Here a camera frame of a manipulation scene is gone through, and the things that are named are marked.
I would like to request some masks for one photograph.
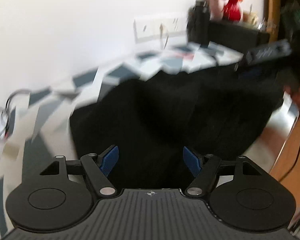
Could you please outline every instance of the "geometric pattern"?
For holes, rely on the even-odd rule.
[[[219,65],[237,62],[242,54],[211,43],[217,50]],[[53,156],[76,159],[68,119],[73,110],[102,100],[112,88],[127,79],[147,80],[159,70],[167,73],[193,72],[215,66],[215,60],[189,43],[164,51],[148,51],[127,57],[117,65],[105,65],[70,77],[30,96],[15,97],[11,106],[14,122],[6,144],[13,149],[3,152],[0,161],[0,235],[13,226],[5,213],[6,197],[23,179],[38,172]]]

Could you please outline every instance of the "black cable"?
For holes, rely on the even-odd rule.
[[[299,159],[299,155],[300,155],[300,145],[299,145],[298,154],[297,154],[296,160],[294,161],[294,164],[292,165],[292,167],[290,168],[290,170],[288,170],[288,171],[281,177],[281,179],[278,180],[279,182],[282,182],[282,181],[290,174],[290,172],[293,170],[293,168],[296,166],[296,164],[297,164],[297,162],[298,162],[298,159]]]

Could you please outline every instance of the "black garment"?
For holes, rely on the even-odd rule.
[[[75,110],[70,127],[78,157],[117,145],[119,161],[109,176],[117,189],[184,189],[193,180],[184,146],[235,159],[261,134],[282,89],[268,81],[238,82],[220,69],[229,70],[129,80]]]

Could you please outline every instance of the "wooden floor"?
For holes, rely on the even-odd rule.
[[[293,166],[300,145],[300,118],[295,128],[290,134],[283,151],[271,170],[270,174],[277,180],[282,178],[284,174]],[[282,181],[282,184],[294,195],[297,207],[300,206],[300,154],[297,164],[289,175]]]

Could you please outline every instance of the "red object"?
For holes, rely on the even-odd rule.
[[[229,0],[223,8],[223,18],[229,21],[240,21],[241,12],[238,0]]]

